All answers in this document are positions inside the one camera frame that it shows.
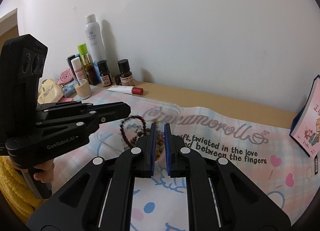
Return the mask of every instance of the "white cap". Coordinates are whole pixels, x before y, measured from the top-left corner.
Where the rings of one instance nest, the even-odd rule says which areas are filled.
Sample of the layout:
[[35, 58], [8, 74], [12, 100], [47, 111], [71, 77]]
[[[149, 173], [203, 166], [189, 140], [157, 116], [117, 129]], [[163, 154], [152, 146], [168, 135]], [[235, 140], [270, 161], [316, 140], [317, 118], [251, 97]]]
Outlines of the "white cap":
[[81, 60], [79, 57], [72, 59], [71, 64], [72, 64], [73, 70], [75, 70], [75, 71], [82, 68]]
[[95, 22], [95, 21], [96, 21], [96, 15], [95, 14], [91, 14], [91, 15], [85, 16], [85, 22], [87, 24], [91, 23], [91, 22]]

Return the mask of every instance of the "yellow fabric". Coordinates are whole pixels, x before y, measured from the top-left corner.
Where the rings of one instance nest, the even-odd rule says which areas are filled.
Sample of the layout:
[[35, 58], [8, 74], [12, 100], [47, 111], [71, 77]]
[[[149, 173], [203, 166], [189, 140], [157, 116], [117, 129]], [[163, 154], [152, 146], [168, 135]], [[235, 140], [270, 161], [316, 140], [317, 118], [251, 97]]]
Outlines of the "yellow fabric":
[[24, 177], [12, 167], [5, 156], [0, 156], [0, 191], [12, 211], [25, 224], [35, 209], [43, 203], [43, 200], [34, 197]]

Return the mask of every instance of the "brown beaded bracelet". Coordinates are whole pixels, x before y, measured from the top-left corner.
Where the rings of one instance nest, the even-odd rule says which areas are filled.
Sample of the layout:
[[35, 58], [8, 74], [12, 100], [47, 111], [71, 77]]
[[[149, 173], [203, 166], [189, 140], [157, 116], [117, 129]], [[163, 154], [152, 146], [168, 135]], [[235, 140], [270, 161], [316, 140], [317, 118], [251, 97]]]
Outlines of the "brown beaded bracelet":
[[123, 124], [126, 122], [126, 121], [129, 121], [130, 119], [138, 119], [142, 122], [142, 128], [143, 128], [143, 135], [147, 135], [147, 127], [146, 127], [146, 121], [144, 120], [144, 118], [142, 118], [142, 116], [139, 116], [139, 115], [132, 115], [132, 116], [129, 116], [128, 118], [124, 119], [123, 121], [121, 121], [121, 124], [120, 124], [120, 132], [121, 132], [121, 135], [122, 135], [122, 138], [124, 139], [124, 142], [130, 147], [130, 148], [133, 148], [133, 145], [130, 143], [130, 141], [128, 140], [127, 136], [125, 135], [124, 133], [124, 128], [123, 128]]

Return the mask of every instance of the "amber bottle with green cap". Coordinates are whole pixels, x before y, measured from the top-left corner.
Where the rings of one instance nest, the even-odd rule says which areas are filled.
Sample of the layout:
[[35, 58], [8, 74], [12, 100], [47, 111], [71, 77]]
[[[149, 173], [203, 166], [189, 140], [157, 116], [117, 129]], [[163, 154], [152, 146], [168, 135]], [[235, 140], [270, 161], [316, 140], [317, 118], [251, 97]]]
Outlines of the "amber bottle with green cap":
[[82, 44], [78, 46], [80, 59], [82, 62], [82, 66], [85, 72], [85, 75], [87, 76], [87, 79], [89, 81], [89, 84], [91, 85], [97, 85], [99, 83], [96, 70], [94, 69], [92, 59], [90, 54], [88, 53], [87, 45]]

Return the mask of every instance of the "finger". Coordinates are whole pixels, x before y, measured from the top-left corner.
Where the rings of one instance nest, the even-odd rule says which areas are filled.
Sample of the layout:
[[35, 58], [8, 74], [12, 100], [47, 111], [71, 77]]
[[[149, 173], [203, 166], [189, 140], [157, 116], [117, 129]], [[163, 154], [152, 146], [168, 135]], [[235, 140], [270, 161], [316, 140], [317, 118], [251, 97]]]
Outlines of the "finger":
[[20, 170], [20, 171], [22, 171], [22, 172], [28, 172], [27, 169], [19, 168], [19, 167], [17, 166], [17, 164], [15, 164], [15, 162], [11, 159], [10, 156], [8, 156], [7, 159], [9, 160], [9, 162], [11, 163], [11, 165], [12, 165], [13, 168], [15, 168], [15, 169], [17, 169], [17, 170]]
[[43, 183], [52, 182], [53, 181], [53, 169], [54, 164], [47, 171], [37, 172], [33, 175], [35, 180], [41, 180]]
[[51, 168], [52, 164], [53, 164], [53, 160], [51, 159], [51, 160], [48, 160], [48, 161], [46, 161], [44, 163], [41, 163], [41, 164], [35, 166], [35, 168], [42, 169], [42, 170], [46, 171], [46, 170], [49, 170]]

